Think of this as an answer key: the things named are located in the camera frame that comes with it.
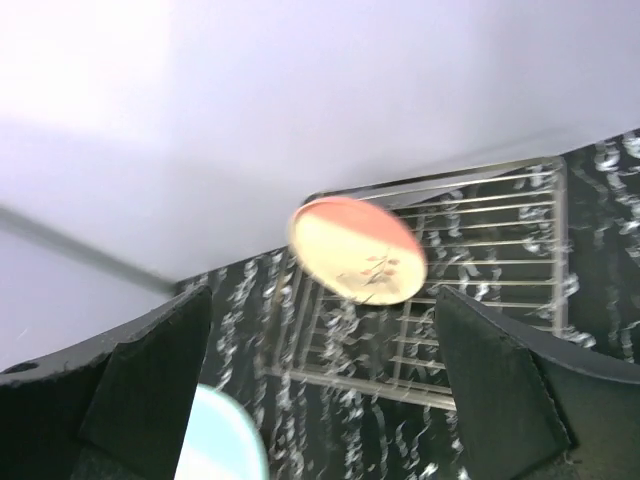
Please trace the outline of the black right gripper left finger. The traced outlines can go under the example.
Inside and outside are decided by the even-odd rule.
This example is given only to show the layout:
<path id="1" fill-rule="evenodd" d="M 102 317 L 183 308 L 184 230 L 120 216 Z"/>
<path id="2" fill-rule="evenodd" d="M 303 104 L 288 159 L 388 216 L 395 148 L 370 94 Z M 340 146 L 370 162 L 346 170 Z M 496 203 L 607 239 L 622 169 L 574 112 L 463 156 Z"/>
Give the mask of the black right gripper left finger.
<path id="1" fill-rule="evenodd" d="M 171 479 L 207 350 L 212 295 L 1 373 L 4 479 Z"/>

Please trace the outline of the pink and cream plate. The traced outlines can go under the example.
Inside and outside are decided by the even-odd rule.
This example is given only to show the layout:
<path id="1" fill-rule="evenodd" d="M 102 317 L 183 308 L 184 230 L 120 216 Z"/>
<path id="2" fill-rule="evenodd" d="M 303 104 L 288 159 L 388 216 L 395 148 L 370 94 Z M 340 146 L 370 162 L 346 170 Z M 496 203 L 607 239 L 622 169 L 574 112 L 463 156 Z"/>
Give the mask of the pink and cream plate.
<path id="1" fill-rule="evenodd" d="M 364 200 L 333 196 L 301 206 L 289 222 L 288 240 L 305 273 L 359 304 L 404 302 L 427 278 L 426 255 L 414 233 Z"/>

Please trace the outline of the blue and cream plate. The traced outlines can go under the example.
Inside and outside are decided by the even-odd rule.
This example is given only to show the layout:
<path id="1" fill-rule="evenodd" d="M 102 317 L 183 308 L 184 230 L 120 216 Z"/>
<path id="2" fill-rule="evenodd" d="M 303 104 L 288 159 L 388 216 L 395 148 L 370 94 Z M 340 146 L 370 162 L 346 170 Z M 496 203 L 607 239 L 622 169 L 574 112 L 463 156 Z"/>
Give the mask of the blue and cream plate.
<path id="1" fill-rule="evenodd" d="M 197 386 L 174 478 L 270 478 L 263 440 L 243 406 L 211 386 Z"/>

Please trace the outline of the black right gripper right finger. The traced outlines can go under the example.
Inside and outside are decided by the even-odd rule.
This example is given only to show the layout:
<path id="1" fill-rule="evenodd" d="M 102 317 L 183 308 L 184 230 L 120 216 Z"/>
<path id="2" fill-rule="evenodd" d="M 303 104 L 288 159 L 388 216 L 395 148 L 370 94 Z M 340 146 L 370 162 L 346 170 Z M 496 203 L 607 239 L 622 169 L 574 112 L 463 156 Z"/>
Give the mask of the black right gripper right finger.
<path id="1" fill-rule="evenodd" d="M 474 479 L 636 479 L 639 367 L 450 287 L 435 327 Z"/>

